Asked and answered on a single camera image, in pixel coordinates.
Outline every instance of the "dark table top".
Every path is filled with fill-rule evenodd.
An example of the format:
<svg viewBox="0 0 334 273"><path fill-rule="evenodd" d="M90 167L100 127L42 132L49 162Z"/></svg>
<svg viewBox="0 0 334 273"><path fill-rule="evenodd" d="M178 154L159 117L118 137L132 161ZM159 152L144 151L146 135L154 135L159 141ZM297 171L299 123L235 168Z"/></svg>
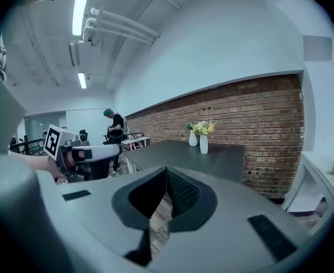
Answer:
<svg viewBox="0 0 334 273"><path fill-rule="evenodd" d="M244 146L209 144L208 153L203 155L199 146L190 147L187 142L163 140L124 154L140 169L175 166L236 183L243 180Z"/></svg>

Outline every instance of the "wooden floor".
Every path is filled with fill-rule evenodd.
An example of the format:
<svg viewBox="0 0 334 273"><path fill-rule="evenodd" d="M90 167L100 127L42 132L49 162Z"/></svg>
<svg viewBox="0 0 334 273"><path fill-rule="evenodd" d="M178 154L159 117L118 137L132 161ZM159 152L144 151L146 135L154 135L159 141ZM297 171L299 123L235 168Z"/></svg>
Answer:
<svg viewBox="0 0 334 273"><path fill-rule="evenodd" d="M121 170L116 177L129 174L127 165L122 164ZM323 201L313 214L306 216L295 216L297 221L307 230L310 230L320 219L327 208ZM151 244L152 257L156 256L168 240L168 222L171 218L172 203L169 195L166 193L159 206L149 220L149 236Z"/></svg>

